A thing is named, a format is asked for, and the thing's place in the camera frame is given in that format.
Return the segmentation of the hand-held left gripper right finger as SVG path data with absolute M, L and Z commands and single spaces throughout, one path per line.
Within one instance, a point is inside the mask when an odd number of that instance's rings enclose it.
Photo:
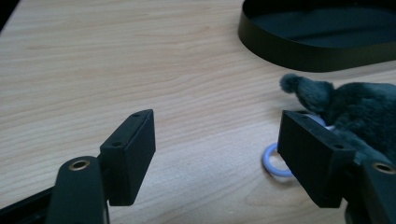
M 355 158 L 347 143 L 307 115 L 283 111 L 277 152 L 318 207 L 340 206 L 342 174 Z

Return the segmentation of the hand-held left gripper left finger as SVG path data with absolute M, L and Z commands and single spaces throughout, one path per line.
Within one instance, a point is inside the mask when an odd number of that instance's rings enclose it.
M 100 146 L 106 199 L 111 206 L 134 203 L 155 151 L 152 109 L 133 113 Z

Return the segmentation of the black plush keychain with ring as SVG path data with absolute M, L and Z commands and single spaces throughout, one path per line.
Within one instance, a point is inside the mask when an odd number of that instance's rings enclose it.
M 283 76 L 282 91 L 294 94 L 306 115 L 357 150 L 366 159 L 396 165 L 396 85 L 352 82 L 335 88 L 295 74 Z

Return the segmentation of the black hook rack with tray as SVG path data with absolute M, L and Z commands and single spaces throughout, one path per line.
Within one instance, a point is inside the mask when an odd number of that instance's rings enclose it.
M 238 36 L 265 61 L 298 71 L 396 61 L 396 0 L 245 0 Z

